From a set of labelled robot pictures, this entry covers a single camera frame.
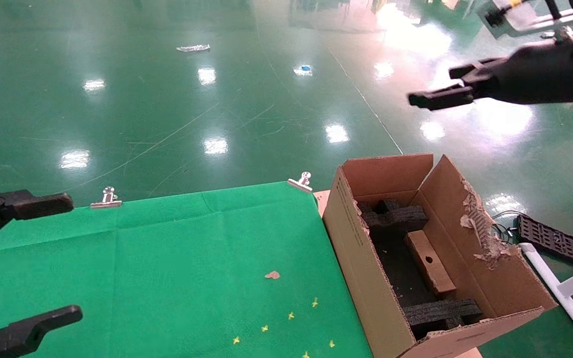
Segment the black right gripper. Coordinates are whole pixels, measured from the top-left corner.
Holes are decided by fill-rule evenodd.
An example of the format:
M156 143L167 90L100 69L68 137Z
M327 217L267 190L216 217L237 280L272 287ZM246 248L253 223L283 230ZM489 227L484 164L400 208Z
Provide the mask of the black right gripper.
M513 104L573 102L573 38L540 41L506 57L486 58L449 69L450 79L472 80L435 91L408 93L408 103L436 111L495 99Z

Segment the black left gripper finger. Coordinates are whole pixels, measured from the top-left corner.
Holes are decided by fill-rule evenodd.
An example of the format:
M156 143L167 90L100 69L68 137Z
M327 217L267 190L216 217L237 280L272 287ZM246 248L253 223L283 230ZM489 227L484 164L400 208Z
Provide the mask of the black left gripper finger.
M77 323L82 318L82 309L73 304L8 324L0 328L0 358L29 355L37 351L47 333Z
M73 209L73 200L67 193L34 196L27 190L0 192L0 229L12 220L50 217Z

